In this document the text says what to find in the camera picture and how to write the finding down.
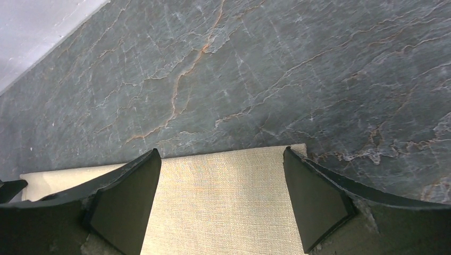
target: cream fabric seat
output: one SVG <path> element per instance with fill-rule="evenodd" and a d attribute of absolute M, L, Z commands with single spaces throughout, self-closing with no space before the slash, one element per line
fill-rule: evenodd
<path fill-rule="evenodd" d="M 304 254 L 283 171 L 286 146 L 164 159 L 141 254 Z M 306 154 L 304 144 L 292 146 Z M 21 175 L 23 200 L 122 165 Z"/>

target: floor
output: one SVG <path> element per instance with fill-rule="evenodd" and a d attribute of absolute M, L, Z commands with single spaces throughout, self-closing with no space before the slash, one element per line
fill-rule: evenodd
<path fill-rule="evenodd" d="M 0 96 L 0 179 L 306 143 L 366 185 L 451 203 L 450 1 L 105 5 Z"/>

